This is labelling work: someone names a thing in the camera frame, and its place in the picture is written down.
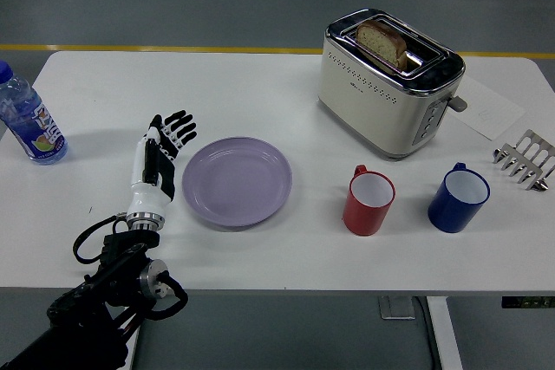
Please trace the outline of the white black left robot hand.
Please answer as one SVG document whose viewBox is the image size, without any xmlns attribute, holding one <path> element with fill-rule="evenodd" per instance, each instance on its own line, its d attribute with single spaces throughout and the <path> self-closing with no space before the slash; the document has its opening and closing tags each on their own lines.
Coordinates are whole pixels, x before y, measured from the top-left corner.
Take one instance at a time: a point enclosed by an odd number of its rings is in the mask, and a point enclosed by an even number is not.
<svg viewBox="0 0 555 370">
<path fill-rule="evenodd" d="M 153 117 L 135 149 L 127 220 L 160 220 L 165 216 L 175 194 L 174 161 L 196 136 L 196 123 L 185 110 L 166 118 L 159 114 Z"/>
</svg>

